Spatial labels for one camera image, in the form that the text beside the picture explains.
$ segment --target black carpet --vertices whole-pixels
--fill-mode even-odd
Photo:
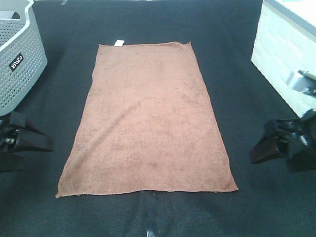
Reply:
[[[297,237],[316,233],[316,171],[259,165],[249,150],[269,119],[295,114],[251,63],[261,0],[37,1],[48,58],[18,106],[51,135],[51,153],[25,152],[0,173],[4,237]],[[192,42],[239,191],[135,192],[55,198],[91,85],[98,44]]]

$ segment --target brown towel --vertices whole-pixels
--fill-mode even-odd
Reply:
[[[237,190],[190,43],[100,45],[92,77],[57,197]]]

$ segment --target white tag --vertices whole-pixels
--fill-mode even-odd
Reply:
[[[114,47],[122,47],[125,41],[123,40],[117,40],[114,44]]]

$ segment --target logo on basket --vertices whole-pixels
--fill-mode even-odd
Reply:
[[[12,72],[21,64],[23,61],[22,53],[19,53],[18,56],[15,57],[15,59],[9,64],[9,67]]]

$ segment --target plastic laundry basket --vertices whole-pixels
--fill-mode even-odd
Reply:
[[[0,15],[0,116],[15,109],[47,65],[33,3],[0,0],[0,11],[20,15],[20,19],[1,19]]]

